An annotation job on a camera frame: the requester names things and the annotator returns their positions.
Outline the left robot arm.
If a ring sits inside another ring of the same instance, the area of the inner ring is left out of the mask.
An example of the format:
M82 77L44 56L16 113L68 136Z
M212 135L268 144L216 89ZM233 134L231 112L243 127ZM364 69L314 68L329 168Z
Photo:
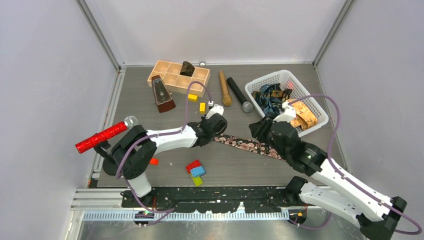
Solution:
M189 122L184 127L146 130L138 124L135 116L128 116L124 126L130 127L130 130L110 152L107 152L111 146L108 141L94 149L104 158L103 171L109 176L123 176L135 192L135 202L141 207L148 207L154 199L146 174L150 160L165 151L205 146L225 131L228 122L220 113L213 113L202 116L200 122Z

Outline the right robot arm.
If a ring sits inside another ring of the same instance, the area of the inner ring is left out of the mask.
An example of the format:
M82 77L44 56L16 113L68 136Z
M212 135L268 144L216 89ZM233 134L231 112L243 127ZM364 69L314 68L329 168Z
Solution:
M291 205L301 202L321 207L359 228L369 240L389 240L395 233L407 202L388 197L352 176L318 146L301 140L288 122L270 118L249 125L251 136L268 144L295 171L332 188L322 189L306 179L294 176L285 188Z

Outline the black pink floral tie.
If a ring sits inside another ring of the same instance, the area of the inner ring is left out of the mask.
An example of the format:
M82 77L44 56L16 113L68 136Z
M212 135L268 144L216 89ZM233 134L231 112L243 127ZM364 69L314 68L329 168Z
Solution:
M277 160L285 161L277 151L267 143L261 143L255 139L247 139L234 135L220 134L214 137L214 141L229 147L248 151L250 153L271 157Z

